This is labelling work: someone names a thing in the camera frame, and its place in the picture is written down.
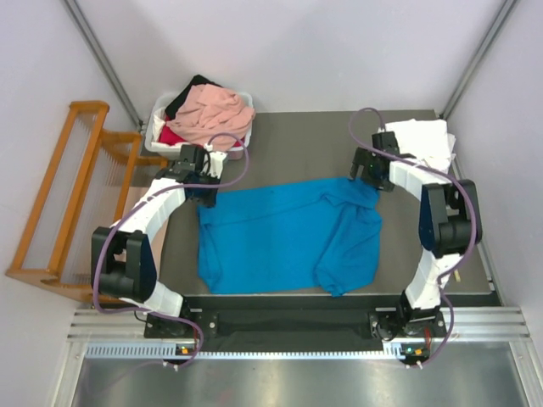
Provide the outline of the blue t shirt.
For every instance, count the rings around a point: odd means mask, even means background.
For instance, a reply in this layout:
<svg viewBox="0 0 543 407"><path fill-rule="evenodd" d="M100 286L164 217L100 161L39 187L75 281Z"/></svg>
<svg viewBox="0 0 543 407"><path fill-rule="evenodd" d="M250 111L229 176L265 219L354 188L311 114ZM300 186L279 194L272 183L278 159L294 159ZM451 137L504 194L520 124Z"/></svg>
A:
<svg viewBox="0 0 543 407"><path fill-rule="evenodd" d="M334 297L378 270L379 194L331 178L221 192L200 208L198 273L213 294L319 287Z"/></svg>

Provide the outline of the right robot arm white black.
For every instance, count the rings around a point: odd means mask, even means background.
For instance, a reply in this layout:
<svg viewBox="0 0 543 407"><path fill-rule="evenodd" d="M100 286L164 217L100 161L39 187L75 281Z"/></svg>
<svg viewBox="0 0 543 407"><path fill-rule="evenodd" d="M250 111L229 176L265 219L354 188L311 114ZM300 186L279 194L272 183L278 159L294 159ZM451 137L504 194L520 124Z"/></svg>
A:
<svg viewBox="0 0 543 407"><path fill-rule="evenodd" d="M474 182L457 180L418 163L410 154L400 153L392 131L380 131L372 135L372 146L356 149L349 178L360 179L381 192L400 187L419 202L422 256L395 312L372 323L375 336L389 341L437 326L450 275L482 238Z"/></svg>

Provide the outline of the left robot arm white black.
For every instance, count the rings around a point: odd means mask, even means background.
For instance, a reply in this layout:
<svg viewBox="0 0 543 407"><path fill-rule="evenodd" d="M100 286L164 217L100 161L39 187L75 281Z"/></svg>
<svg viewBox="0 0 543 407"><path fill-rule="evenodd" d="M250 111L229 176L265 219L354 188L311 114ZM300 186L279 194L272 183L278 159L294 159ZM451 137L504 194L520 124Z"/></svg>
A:
<svg viewBox="0 0 543 407"><path fill-rule="evenodd" d="M151 243L171 214L186 201L207 207L216 201L223 163L227 155L211 145L186 145L177 158L154 176L137 203L112 226L92 234L92 301L104 314L114 314L100 305L101 294L128 304L127 311L142 311L163 318L163 326L174 336L193 328L187 301L159 281Z"/></svg>

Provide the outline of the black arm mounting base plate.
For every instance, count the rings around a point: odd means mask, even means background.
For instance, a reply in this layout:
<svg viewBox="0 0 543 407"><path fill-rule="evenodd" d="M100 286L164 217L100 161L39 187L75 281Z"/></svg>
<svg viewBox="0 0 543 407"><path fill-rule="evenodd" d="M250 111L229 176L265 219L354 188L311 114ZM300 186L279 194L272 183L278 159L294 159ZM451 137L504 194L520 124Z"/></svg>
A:
<svg viewBox="0 0 543 407"><path fill-rule="evenodd" d="M403 295L189 296L180 316L213 339L238 332L345 332L391 340L446 331L439 305L412 310Z"/></svg>

